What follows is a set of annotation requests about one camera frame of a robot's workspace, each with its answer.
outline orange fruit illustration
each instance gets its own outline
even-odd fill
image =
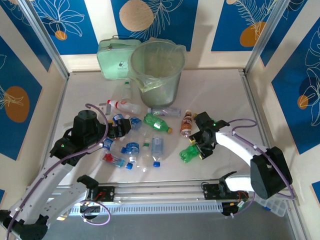
[[[6,104],[4,108],[6,115],[16,123],[23,123],[27,119],[30,109],[27,92],[22,87],[12,86],[5,93]]]

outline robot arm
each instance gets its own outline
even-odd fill
[[[288,183],[292,184],[289,168],[279,148],[269,149],[258,144],[248,144],[250,142],[235,133],[229,123],[223,120],[215,122],[206,112],[198,114],[194,121],[199,132],[189,139],[196,145],[202,159],[210,156],[216,145],[221,145],[238,155],[250,167],[250,175],[233,172],[220,179],[219,189],[224,196],[226,192],[248,191],[255,192],[262,199],[268,199],[283,190],[286,184],[268,158],[275,163]]]

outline water bottle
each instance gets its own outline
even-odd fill
[[[130,79],[125,80],[123,89],[122,89],[122,100],[131,100],[132,99],[132,89],[130,86]]]
[[[149,138],[144,140],[138,161],[136,162],[136,166],[144,173],[152,165],[150,143],[151,140]]]
[[[118,168],[122,168],[125,166],[127,169],[131,170],[133,164],[131,162],[127,162],[123,158],[117,156],[116,154],[111,154],[110,152],[104,150],[101,154],[101,159],[109,164],[112,164]]]
[[[100,145],[100,147],[103,147],[104,149],[107,149],[108,151],[116,153],[116,154],[121,153],[121,150],[122,150],[122,147],[119,145],[118,142],[116,142],[108,137],[99,145]]]
[[[144,138],[149,136],[152,130],[150,126],[145,124],[142,120],[140,120],[136,116],[126,115],[125,118],[130,119],[132,130],[136,131],[140,136]]]
[[[138,131],[141,128],[142,121],[136,116],[126,115],[125,118],[130,120],[132,130]]]
[[[122,148],[121,153],[129,156],[129,161],[135,163],[139,156],[139,137],[136,131],[130,130],[127,135],[124,136],[125,147]]]
[[[164,138],[160,135],[154,135],[152,138],[151,156],[154,160],[153,166],[160,167],[160,161],[164,154]]]
[[[155,116],[163,116],[163,117],[175,117],[180,118],[181,109],[180,107],[153,107],[148,108],[148,114],[152,114]]]
[[[131,114],[140,114],[141,113],[141,106],[137,104],[133,104],[127,101],[112,101],[108,100],[108,104],[110,104],[112,107],[115,107],[116,109],[119,109],[120,111],[124,111]]]

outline plastic bucket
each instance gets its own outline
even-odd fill
[[[175,101],[186,52],[185,46],[163,39],[146,41],[133,51],[128,77],[138,83],[145,105],[169,106]]]

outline clear plastic container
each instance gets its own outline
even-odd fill
[[[256,194],[254,201],[279,217],[283,217],[288,208],[286,201],[277,198],[275,195],[265,200]]]
[[[170,40],[151,39],[139,45],[128,61],[128,77],[138,84],[148,107],[170,106],[176,99],[186,47]]]

